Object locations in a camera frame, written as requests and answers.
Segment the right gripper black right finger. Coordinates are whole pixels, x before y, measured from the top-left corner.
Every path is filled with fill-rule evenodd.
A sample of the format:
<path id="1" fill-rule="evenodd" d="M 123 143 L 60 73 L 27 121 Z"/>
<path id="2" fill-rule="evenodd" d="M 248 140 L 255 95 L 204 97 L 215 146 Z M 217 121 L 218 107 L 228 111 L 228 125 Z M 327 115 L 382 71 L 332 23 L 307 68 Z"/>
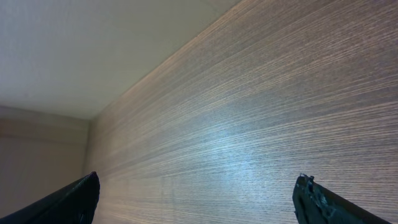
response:
<path id="1" fill-rule="evenodd" d="M 297 177 L 292 200 L 299 224 L 390 224 L 305 174 Z"/>

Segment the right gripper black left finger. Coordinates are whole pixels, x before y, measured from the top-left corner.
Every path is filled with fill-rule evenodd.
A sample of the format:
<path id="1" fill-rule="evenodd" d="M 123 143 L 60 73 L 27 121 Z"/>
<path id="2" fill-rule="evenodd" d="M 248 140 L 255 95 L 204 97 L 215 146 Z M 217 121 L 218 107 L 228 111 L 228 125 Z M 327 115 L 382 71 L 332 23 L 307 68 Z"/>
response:
<path id="1" fill-rule="evenodd" d="M 1 224 L 92 224 L 100 197 L 95 171 L 1 218 Z"/>

